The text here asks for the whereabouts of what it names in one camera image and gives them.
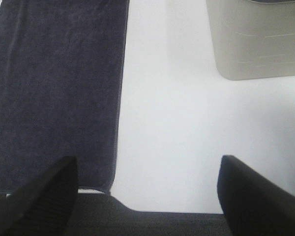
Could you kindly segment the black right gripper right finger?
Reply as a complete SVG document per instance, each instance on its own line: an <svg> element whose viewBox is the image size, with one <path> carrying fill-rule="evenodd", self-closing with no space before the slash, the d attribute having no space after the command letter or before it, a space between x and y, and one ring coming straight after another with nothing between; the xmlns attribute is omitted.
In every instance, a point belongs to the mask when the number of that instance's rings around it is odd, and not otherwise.
<svg viewBox="0 0 295 236"><path fill-rule="evenodd" d="M224 155L218 199L234 236L295 236L295 196L238 158Z"/></svg>

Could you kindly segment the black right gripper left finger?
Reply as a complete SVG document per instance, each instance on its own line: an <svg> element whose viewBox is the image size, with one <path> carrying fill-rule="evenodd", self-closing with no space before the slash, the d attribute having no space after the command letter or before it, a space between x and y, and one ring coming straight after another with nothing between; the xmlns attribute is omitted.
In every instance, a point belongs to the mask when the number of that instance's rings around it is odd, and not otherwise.
<svg viewBox="0 0 295 236"><path fill-rule="evenodd" d="M0 200L0 236L63 235L77 195L77 159L66 156Z"/></svg>

